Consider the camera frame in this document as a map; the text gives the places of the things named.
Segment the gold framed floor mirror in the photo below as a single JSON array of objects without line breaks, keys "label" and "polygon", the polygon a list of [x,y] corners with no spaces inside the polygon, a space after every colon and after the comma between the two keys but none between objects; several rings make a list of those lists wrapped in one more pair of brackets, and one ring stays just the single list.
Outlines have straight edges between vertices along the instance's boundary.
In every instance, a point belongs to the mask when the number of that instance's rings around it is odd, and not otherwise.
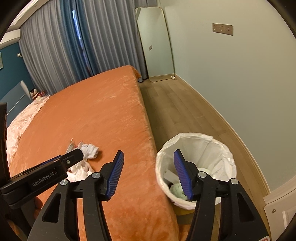
[{"label": "gold framed floor mirror", "polygon": [[138,31],[151,82],[173,79],[175,67],[165,14],[158,6],[135,9]]}]

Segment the grey foil wrapper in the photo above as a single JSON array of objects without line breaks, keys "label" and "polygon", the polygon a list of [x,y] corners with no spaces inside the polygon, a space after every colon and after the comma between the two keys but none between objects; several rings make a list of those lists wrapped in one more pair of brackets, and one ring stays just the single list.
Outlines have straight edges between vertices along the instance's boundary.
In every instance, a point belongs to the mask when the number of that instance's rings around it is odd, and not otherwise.
[{"label": "grey foil wrapper", "polygon": [[75,147],[76,147],[76,144],[75,144],[74,140],[71,139],[70,143],[69,143],[69,145],[67,147],[66,153],[69,153],[69,152],[73,151],[75,149]]}]

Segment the pink satin quilt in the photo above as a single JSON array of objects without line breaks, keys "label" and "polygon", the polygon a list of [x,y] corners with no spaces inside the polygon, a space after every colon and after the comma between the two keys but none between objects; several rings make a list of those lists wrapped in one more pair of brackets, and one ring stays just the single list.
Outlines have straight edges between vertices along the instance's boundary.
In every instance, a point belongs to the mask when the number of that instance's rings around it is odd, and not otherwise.
[{"label": "pink satin quilt", "polygon": [[8,165],[11,165],[13,157],[18,149],[22,134],[28,128],[35,115],[45,105],[50,96],[38,97],[25,107],[11,122],[7,128],[6,155]]}]

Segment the orange velvet bed blanket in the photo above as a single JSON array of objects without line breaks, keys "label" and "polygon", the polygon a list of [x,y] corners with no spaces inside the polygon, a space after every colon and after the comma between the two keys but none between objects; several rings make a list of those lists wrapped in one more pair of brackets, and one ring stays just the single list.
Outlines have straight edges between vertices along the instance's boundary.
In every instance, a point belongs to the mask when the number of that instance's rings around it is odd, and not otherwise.
[{"label": "orange velvet bed blanket", "polygon": [[103,203],[113,240],[178,240],[174,211],[156,181],[156,146],[130,65],[73,84],[51,96],[22,134],[12,176],[66,152],[71,141],[99,148],[99,171],[121,150],[125,163],[115,195]]}]

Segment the beige wall switch panel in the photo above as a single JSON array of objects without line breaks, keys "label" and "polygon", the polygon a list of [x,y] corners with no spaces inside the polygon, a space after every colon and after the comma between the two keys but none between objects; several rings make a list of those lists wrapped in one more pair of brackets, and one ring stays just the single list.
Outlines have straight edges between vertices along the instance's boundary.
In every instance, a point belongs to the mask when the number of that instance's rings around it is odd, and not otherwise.
[{"label": "beige wall switch panel", "polygon": [[213,23],[212,30],[214,33],[233,35],[233,25]]}]

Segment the stuffed toy by headboard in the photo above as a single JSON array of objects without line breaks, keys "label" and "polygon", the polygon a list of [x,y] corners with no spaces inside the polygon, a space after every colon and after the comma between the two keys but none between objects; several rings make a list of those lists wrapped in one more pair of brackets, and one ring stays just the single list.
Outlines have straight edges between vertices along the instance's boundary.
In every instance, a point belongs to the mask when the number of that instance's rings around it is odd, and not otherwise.
[{"label": "stuffed toy by headboard", "polygon": [[30,95],[31,95],[31,99],[32,99],[32,100],[35,100],[35,99],[37,99],[38,97],[45,97],[47,94],[46,94],[46,92],[44,92],[44,91],[38,91],[38,90],[36,90],[36,89],[32,89],[32,90],[30,91]]}]

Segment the trash in bin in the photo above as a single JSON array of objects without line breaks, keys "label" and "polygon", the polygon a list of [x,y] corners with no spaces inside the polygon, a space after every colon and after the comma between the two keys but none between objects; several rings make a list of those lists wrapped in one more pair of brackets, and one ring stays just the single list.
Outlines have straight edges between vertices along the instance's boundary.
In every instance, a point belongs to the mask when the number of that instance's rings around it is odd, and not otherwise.
[{"label": "trash in bin", "polygon": [[177,175],[170,171],[169,169],[156,171],[158,178],[158,185],[161,190],[169,197],[171,200],[182,199],[185,201],[195,201],[195,198],[199,198],[203,191],[203,186],[198,185],[195,187],[194,199],[190,199],[184,193],[182,185],[180,183]]}]

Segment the grey pleated curtain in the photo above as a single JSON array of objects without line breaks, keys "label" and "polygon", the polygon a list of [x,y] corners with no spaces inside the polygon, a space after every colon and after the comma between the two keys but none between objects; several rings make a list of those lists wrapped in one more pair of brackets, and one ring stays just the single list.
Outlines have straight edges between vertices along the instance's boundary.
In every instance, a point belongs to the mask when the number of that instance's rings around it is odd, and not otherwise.
[{"label": "grey pleated curtain", "polygon": [[133,66],[148,77],[135,9],[156,1],[48,1],[21,26],[20,49],[38,90],[55,94]]}]

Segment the blue padded headboard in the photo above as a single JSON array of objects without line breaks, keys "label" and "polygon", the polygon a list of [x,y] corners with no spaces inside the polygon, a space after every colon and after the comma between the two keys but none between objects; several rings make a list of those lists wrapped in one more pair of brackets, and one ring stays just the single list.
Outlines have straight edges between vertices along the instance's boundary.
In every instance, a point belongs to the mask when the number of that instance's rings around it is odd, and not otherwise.
[{"label": "blue padded headboard", "polygon": [[7,103],[6,126],[8,127],[33,101],[29,89],[26,84],[21,81],[1,99],[1,102]]}]

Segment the white door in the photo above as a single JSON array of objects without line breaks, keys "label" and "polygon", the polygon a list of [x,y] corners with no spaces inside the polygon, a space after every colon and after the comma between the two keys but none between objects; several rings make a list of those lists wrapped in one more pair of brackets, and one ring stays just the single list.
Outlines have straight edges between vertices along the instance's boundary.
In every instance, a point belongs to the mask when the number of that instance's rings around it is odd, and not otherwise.
[{"label": "white door", "polygon": [[295,216],[295,176],[263,198],[271,240],[276,240]]}]

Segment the white balled sock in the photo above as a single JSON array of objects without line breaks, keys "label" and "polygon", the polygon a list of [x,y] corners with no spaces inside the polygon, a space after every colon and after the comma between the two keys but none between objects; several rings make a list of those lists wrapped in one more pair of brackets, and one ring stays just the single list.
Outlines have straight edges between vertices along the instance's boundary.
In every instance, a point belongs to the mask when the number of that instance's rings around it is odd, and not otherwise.
[{"label": "white balled sock", "polygon": [[77,148],[82,151],[85,160],[95,159],[99,153],[99,148],[93,144],[80,142]]}]

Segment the white lined trash bin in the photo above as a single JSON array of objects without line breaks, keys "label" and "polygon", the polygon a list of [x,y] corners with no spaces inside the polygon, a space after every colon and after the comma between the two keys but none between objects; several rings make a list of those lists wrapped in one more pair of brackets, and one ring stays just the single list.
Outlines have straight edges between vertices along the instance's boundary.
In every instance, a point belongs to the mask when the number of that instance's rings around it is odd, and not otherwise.
[{"label": "white lined trash bin", "polygon": [[[194,163],[199,171],[216,180],[227,182],[237,177],[236,164],[229,148],[212,136],[202,133],[179,133],[167,141],[157,153],[155,172],[169,169],[177,175],[173,161],[177,149],[182,152],[186,161]],[[196,206],[195,201],[177,199],[171,202],[185,210],[193,210]]]}]

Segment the white tissue strip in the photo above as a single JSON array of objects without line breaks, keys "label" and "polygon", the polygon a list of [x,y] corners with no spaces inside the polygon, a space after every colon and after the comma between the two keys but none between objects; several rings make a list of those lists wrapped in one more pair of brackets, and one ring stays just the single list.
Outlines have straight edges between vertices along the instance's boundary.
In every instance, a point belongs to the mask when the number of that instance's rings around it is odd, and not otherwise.
[{"label": "white tissue strip", "polygon": [[82,160],[68,169],[67,179],[70,182],[82,181],[92,173],[94,173],[94,170],[91,168],[90,164],[87,161]]}]

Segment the framed wall picture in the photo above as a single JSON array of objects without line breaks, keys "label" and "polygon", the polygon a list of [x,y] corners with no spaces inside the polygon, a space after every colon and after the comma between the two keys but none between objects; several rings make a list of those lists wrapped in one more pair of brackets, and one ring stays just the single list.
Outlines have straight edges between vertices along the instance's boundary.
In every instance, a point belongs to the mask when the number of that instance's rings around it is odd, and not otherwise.
[{"label": "framed wall picture", "polygon": [[0,52],[0,70],[3,69],[3,67],[2,53]]}]

